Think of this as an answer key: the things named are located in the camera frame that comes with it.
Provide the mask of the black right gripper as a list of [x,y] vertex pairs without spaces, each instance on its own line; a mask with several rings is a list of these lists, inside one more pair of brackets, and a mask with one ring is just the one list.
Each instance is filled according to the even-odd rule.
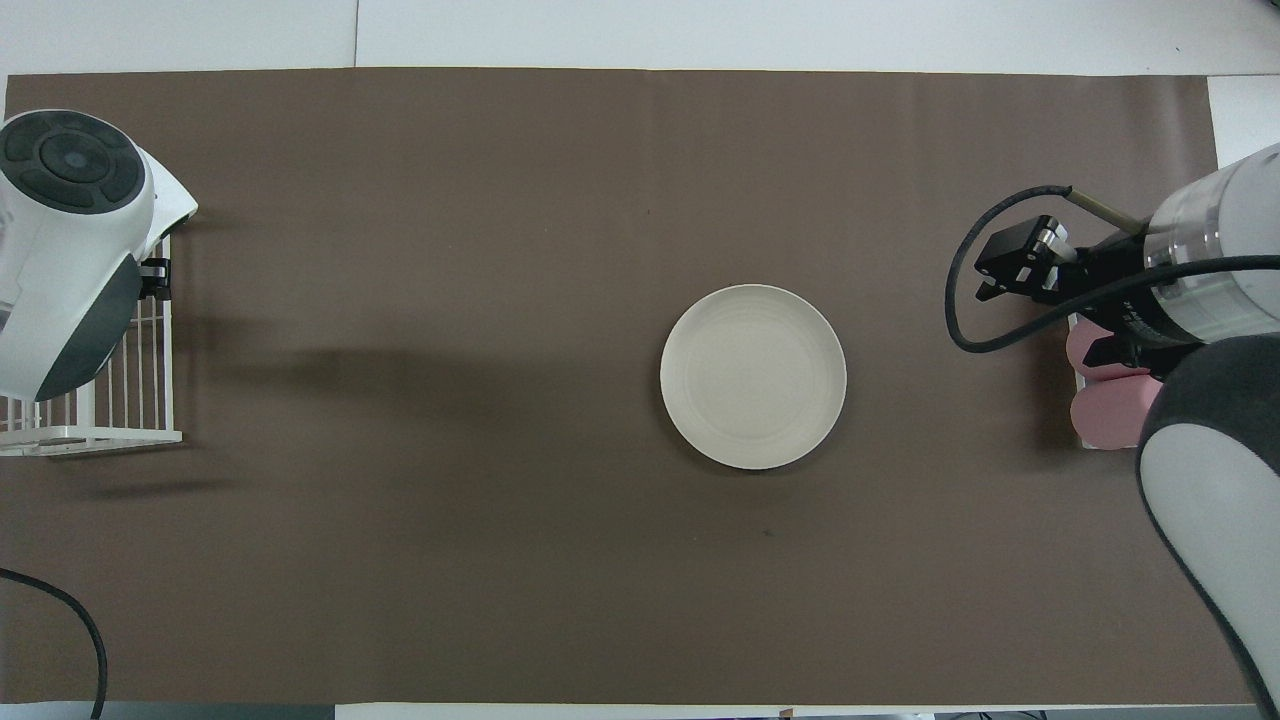
[[[993,233],[975,260],[982,283],[975,300],[988,302],[1004,293],[1060,307],[1089,292],[1146,273],[1142,240],[1119,231],[1084,249],[1068,242],[1059,219],[1039,215]],[[1085,369],[1121,365],[1140,374],[1167,377],[1203,341],[1176,327],[1161,309],[1151,287],[1096,299],[1074,311],[1110,333],[1091,341],[1082,356]]]

